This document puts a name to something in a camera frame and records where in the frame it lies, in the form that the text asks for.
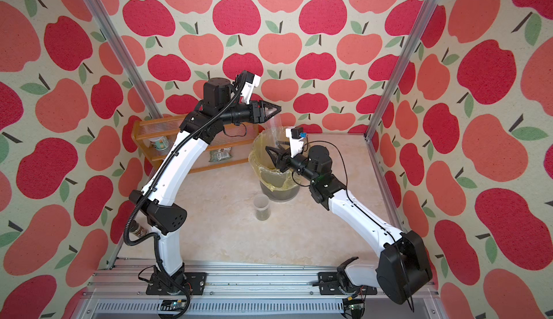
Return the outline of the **short clear jar with beans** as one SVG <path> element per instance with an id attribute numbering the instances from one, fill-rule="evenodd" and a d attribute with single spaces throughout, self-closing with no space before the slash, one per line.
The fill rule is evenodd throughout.
<path id="1" fill-rule="evenodd" d="M 259 221 L 266 221 L 271 215 L 270 201 L 266 195 L 259 195 L 254 198 L 253 205 L 255 216 Z"/>

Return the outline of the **right aluminium frame post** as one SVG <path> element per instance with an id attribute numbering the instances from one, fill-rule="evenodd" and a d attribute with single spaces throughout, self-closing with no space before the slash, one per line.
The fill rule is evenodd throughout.
<path id="1" fill-rule="evenodd" d="M 391 100 L 391 97 L 396 89 L 399 88 L 399 81 L 402 79 L 412 55 L 416 52 L 417 47 L 422 44 L 422 35 L 426 30 L 430 19 L 441 0 L 424 0 L 421 5 L 420 12 L 414 21 L 413 27 L 406 38 L 406 42 L 398 57 L 397 63 L 391 74 L 390 80 L 384 86 L 381 99 L 375 113 L 372 115 L 369 128 L 365 135 L 367 144 L 372 140 L 374 132 L 377 130 L 379 123 L 382 122 L 382 117 Z"/>

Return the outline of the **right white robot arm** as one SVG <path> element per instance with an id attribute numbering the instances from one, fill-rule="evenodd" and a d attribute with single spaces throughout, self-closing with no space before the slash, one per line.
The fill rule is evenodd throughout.
<path id="1" fill-rule="evenodd" d="M 308 180 L 315 202 L 348 223 L 378 256 L 376 267 L 357 257 L 338 266 L 337 283 L 344 294 L 374 287 L 401 305 L 431 281 L 433 273 L 422 238 L 388 224 L 361 204 L 332 172 L 333 160 L 326 147 L 314 146 L 302 155 L 268 146 L 266 153 L 279 171 L 291 171 Z"/>

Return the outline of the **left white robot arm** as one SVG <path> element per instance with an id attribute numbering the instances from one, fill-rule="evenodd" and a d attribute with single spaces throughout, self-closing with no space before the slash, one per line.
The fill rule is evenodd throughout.
<path id="1" fill-rule="evenodd" d="M 142 212 L 152 230 L 133 241 L 128 223 L 124 242 L 136 246 L 149 238 L 154 239 L 156 264 L 147 280 L 147 295 L 189 296 L 193 293 L 184 271 L 179 239 L 187 211 L 174 201 L 196 160 L 227 125 L 262 124 L 280 112 L 278 105 L 252 100 L 251 95 L 260 81 L 260 76 L 243 71 L 234 81 L 214 78 L 204 84 L 203 99 L 182 121 L 161 166 L 144 188 L 131 192 L 129 199 L 135 204 L 132 217 Z"/>

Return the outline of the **aluminium frame post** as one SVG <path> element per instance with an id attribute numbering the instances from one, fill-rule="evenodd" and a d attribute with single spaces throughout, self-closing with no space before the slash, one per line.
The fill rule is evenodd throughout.
<path id="1" fill-rule="evenodd" d="M 134 84 L 138 95 L 143 101 L 146 110 L 151 115 L 152 119 L 162 118 L 163 115 L 158 108 L 154 97 L 152 96 L 147 84 L 141 77 L 138 67 L 135 65 L 130 52 L 128 51 L 125 42 L 122 40 L 120 34 L 116 30 L 111 18 L 102 3 L 102 0 L 83 0 L 89 11 L 92 13 L 93 18 L 99 25 L 99 29 L 104 33 L 107 42 L 114 51 L 115 56 L 118 58 L 122 68 L 127 74 L 130 82 Z"/>
<path id="2" fill-rule="evenodd" d="M 406 38 L 406 42 L 398 57 L 397 63 L 391 74 L 390 80 L 384 86 L 381 99 L 375 113 L 372 115 L 369 128 L 365 135 L 367 144 L 372 140 L 374 132 L 377 130 L 379 123 L 382 122 L 382 117 L 391 100 L 391 97 L 396 89 L 399 88 L 399 81 L 402 79 L 412 55 L 416 52 L 417 47 L 422 44 L 422 35 L 426 30 L 430 19 L 441 0 L 424 0 L 421 5 L 420 12 L 414 21 L 413 27 Z"/>

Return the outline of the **orange wooden shelf rack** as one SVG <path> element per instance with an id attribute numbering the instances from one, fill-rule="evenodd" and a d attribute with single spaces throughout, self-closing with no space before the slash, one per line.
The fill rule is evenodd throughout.
<path id="1" fill-rule="evenodd" d="M 136 121 L 133 124 L 131 137 L 136 146 L 138 146 L 138 150 L 144 153 L 145 158 L 148 160 L 149 169 L 157 170 L 164 163 L 164 159 L 171 153 L 173 146 L 180 142 L 179 132 L 183 120 L 184 116 L 177 115 L 155 120 Z M 196 161 L 190 168 L 191 173 L 244 164 L 249 160 L 253 141 L 261 129 L 261 127 L 251 123 L 244 123 L 239 126 L 230 124 L 225 127 L 223 132 L 218 133 L 206 148 L 200 147 L 200 139 L 192 139 L 180 151 L 185 151 L 193 146 L 201 150 L 202 153 L 197 156 Z M 169 140 L 170 147 L 167 150 L 157 151 L 151 146 L 149 138 L 159 136 L 166 136 Z M 219 163 L 209 162 L 211 150 L 227 147 L 232 148 L 232 159 Z"/>

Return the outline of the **white printed cup on shelf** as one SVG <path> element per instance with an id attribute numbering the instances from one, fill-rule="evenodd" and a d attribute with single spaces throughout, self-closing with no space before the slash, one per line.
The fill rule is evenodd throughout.
<path id="1" fill-rule="evenodd" d="M 166 136 L 149 138 L 151 146 L 157 151 L 164 151 L 170 147 L 169 140 Z"/>

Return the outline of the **small circuit board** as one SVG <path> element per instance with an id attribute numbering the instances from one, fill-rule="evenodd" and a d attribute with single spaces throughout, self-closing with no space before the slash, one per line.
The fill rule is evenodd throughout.
<path id="1" fill-rule="evenodd" d="M 163 300 L 160 305 L 161 311 L 181 311 L 187 308 L 186 300 Z"/>

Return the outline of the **left aluminium frame post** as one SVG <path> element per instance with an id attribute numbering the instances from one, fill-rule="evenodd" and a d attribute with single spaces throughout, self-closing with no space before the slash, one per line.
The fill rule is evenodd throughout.
<path id="1" fill-rule="evenodd" d="M 114 51 L 115 56 L 118 58 L 122 68 L 127 74 L 130 82 L 134 84 L 138 95 L 143 101 L 146 110 L 151 115 L 152 119 L 162 118 L 163 115 L 158 108 L 154 97 L 152 96 L 147 84 L 141 77 L 138 67 L 135 65 L 130 52 L 128 51 L 125 42 L 122 40 L 120 34 L 116 30 L 111 18 L 102 3 L 102 0 L 83 0 L 89 11 L 92 13 L 93 18 L 99 25 L 99 29 L 104 33 L 107 42 Z"/>

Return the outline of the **green packet on shelf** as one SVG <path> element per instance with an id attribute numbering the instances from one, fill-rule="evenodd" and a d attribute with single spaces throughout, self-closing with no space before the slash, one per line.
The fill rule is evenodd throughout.
<path id="1" fill-rule="evenodd" d="M 221 149 L 215 149 L 210 151 L 210 163 L 219 163 L 219 162 L 225 162 L 229 159 L 232 159 L 232 148 L 221 148 Z"/>

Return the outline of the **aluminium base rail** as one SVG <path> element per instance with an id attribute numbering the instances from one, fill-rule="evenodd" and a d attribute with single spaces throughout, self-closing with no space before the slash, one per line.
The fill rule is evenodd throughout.
<path id="1" fill-rule="evenodd" d="M 333 267 L 186 263 L 193 293 L 147 295 L 150 259 L 117 259 L 98 271 L 70 318 L 446 318 L 437 291 L 426 286 L 403 305 L 382 290 L 358 295 L 338 288 Z M 181 311 L 161 311 L 163 300 L 186 300 Z"/>

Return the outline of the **tall clear jar with beans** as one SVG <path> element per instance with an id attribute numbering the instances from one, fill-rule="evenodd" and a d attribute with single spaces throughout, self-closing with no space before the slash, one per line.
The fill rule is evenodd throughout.
<path id="1" fill-rule="evenodd" d="M 272 117 L 266 127 L 269 133 L 269 146 L 278 147 L 280 143 L 288 142 L 280 113 Z"/>

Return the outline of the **grey bin with yellow bag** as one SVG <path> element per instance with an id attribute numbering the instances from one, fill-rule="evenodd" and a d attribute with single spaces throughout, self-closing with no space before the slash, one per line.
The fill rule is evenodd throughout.
<path id="1" fill-rule="evenodd" d="M 288 142 L 282 142 L 279 146 L 287 149 L 289 148 L 288 143 L 289 139 Z M 266 153 L 266 146 L 269 146 L 268 130 L 259 133 L 253 141 L 249 163 L 259 178 L 263 194 L 273 202 L 288 202 L 298 195 L 300 187 L 292 181 L 290 171 L 282 173 L 275 169 Z"/>

